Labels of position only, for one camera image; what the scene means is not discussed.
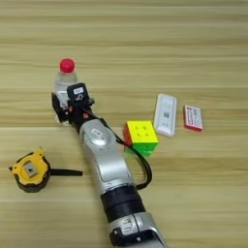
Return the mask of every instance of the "red bottle cap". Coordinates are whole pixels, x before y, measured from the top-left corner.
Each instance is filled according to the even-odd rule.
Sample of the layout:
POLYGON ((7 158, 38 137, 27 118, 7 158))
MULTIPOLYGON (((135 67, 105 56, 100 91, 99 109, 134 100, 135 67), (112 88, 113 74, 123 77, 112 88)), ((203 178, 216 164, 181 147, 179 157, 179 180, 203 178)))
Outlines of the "red bottle cap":
POLYGON ((60 70, 65 74, 69 74, 74 70, 75 63, 71 58, 64 58, 60 62, 60 70))

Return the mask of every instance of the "red cube face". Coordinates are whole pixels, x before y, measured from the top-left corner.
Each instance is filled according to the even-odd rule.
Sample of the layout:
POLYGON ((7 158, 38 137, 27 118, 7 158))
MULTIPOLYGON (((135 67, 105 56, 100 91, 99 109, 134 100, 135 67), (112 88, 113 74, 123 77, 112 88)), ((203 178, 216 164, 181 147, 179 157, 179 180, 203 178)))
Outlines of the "red cube face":
POLYGON ((124 140, 128 145, 132 144, 132 139, 131 139, 131 135, 128 129, 128 125, 126 125, 124 128, 124 140))

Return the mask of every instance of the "yellow tape measure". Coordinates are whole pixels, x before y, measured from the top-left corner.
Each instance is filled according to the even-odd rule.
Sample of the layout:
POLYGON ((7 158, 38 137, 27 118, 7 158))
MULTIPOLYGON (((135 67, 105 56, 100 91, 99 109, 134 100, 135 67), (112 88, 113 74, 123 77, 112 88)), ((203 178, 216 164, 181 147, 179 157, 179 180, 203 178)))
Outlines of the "yellow tape measure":
POLYGON ((10 168, 20 189, 36 193, 43 189, 51 175, 81 176, 82 171, 51 169, 42 148, 27 154, 10 168))

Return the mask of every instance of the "plastic bottle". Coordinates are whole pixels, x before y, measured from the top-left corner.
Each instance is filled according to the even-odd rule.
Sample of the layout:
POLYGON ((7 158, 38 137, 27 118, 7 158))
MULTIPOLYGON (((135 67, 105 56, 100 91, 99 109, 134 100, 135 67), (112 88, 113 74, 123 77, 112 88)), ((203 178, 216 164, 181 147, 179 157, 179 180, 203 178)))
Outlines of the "plastic bottle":
POLYGON ((70 58, 65 58, 60 62, 60 72, 58 73, 55 82, 55 94, 60 102, 60 107, 66 109, 68 107, 68 86, 78 83, 78 77, 75 73, 75 63, 70 58))

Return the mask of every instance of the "rubik's cube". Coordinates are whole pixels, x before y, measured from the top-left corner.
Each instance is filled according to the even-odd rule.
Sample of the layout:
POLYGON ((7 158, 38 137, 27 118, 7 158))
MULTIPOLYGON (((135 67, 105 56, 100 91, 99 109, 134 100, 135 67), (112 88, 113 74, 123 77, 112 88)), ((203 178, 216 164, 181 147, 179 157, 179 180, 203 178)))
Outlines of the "rubik's cube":
POLYGON ((151 121, 128 121, 124 128, 124 140, 144 156, 149 156, 158 144, 151 121))

